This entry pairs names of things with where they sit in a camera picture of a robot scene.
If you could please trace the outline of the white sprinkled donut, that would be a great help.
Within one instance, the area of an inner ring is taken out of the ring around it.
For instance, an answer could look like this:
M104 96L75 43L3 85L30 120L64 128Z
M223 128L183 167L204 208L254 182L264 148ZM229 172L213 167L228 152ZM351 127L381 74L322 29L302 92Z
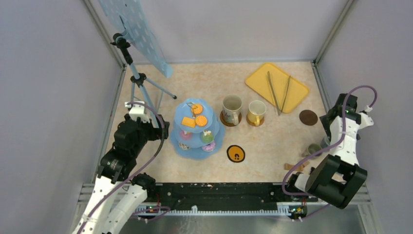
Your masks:
M190 147L182 142L178 142L178 146L180 147L180 149L182 150L189 150Z

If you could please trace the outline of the square orange biscuit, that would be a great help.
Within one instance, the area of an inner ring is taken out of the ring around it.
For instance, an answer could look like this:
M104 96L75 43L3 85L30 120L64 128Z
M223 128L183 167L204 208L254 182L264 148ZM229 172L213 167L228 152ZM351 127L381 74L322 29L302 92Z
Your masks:
M189 128L194 128L196 126L196 121L191 117L183 117L181 124Z

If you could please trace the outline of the grey ceramic cup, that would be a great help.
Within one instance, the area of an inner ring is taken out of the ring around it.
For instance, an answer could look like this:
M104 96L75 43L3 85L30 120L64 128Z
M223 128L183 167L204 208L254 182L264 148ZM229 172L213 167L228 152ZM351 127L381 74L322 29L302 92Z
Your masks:
M324 148L327 148L329 146L330 146L330 139L329 139L328 136L325 136L320 142L320 147L324 149Z

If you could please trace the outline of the orange round biscuit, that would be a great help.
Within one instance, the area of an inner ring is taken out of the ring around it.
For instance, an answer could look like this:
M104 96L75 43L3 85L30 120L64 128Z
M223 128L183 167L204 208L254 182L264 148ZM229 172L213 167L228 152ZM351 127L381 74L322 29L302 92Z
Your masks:
M195 116L201 114L204 109L203 106L199 103L193 103L190 108L191 108L193 115Z
M195 124L199 127L205 127L208 124L208 119L203 115L197 115L195 117Z

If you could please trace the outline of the green cupcake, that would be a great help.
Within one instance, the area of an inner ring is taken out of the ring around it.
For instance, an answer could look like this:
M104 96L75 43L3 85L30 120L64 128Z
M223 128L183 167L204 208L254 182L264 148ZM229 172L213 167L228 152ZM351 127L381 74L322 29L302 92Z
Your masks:
M200 135L202 143L210 144L214 140L214 134L211 130L203 130Z

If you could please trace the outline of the pink frosted donut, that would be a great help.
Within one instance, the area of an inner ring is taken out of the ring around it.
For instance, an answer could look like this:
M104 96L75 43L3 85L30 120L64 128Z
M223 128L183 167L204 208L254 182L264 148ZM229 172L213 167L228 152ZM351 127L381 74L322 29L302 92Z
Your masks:
M202 150L205 152L211 152L216 148L216 143L215 141L212 141L211 143L205 145L202 147Z

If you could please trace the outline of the dark brown round coaster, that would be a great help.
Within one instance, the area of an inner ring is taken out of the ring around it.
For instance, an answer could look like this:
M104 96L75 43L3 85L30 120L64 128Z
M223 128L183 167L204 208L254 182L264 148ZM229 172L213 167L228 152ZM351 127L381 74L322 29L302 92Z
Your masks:
M242 113L238 113L238 124L234 124L233 120L234 120L234 115L232 113L230 113L229 115L222 110L220 113L220 120L223 123L223 125L227 126L227 127L235 127L238 126L239 123L242 121Z

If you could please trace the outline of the beige ceramic mug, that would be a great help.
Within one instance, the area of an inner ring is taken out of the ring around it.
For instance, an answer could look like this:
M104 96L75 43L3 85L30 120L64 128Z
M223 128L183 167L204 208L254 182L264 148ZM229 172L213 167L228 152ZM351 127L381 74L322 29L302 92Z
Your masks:
M243 105L242 99L235 94L227 95L223 99L223 109L228 115L232 113L234 115L234 124L238 124L238 113L241 112Z

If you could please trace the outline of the orange smiley coaster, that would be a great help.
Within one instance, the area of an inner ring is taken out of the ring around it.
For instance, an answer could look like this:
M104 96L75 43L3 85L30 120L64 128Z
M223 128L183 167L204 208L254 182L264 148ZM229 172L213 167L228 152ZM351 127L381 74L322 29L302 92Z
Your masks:
M230 145L226 150L226 155L234 163L240 163L245 160L245 151L238 145Z

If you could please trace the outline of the yellow ceramic mug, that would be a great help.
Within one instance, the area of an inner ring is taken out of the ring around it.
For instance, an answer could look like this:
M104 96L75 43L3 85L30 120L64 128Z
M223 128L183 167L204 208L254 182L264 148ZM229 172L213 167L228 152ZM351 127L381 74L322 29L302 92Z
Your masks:
M266 113L266 105L264 102L260 100L254 100L250 102L248 106L248 115L256 115L256 116L265 116Z

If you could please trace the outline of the light brown round coaster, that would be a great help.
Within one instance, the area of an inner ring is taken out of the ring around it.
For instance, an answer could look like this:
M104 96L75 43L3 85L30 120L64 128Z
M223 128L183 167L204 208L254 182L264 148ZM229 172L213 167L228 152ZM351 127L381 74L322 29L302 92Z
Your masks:
M246 117L247 123L253 127L258 127L263 125L265 121L264 116L248 115Z

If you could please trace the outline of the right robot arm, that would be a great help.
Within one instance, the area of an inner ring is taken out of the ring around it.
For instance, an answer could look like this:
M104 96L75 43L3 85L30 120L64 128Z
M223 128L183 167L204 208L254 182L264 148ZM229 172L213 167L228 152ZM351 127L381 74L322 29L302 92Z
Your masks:
M339 209L344 209L367 179L368 172L360 167L356 154L357 133L373 126L367 106L357 112L357 97L340 94L335 105L320 117L330 140L327 156L308 175L291 175L284 187L286 196L292 201L304 195L317 197Z

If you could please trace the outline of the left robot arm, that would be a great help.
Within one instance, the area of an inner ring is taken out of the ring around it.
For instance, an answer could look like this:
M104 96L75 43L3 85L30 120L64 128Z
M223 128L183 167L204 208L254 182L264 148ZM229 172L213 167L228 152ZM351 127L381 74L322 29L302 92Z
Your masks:
M160 153L169 122L143 101L126 102L110 150L98 166L94 188L75 234L118 234L136 208L156 196L155 179L142 172ZM154 155L135 173L136 159L149 141L160 141Z

